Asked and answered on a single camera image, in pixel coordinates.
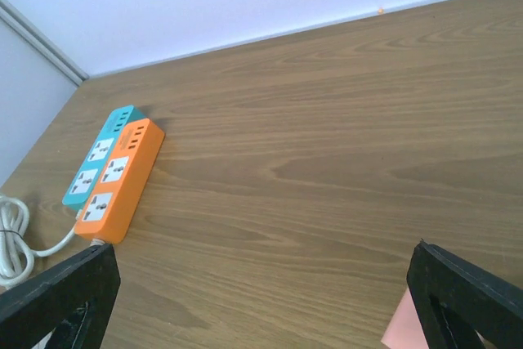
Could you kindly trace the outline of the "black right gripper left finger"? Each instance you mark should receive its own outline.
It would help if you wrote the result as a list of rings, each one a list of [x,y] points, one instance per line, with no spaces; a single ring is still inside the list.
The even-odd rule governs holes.
[[[91,246],[1,295],[1,347],[99,348],[120,286],[114,247]]]

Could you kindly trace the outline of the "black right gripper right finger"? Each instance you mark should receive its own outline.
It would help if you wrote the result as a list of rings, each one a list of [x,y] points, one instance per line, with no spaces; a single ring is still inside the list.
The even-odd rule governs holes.
[[[420,242],[407,273],[430,348],[522,347],[522,290],[442,247]]]

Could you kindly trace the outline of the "pink plug adapter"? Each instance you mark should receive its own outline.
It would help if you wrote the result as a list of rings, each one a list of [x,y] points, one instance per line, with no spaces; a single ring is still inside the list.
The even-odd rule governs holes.
[[[405,290],[381,343],[390,349],[428,349],[410,291]]]

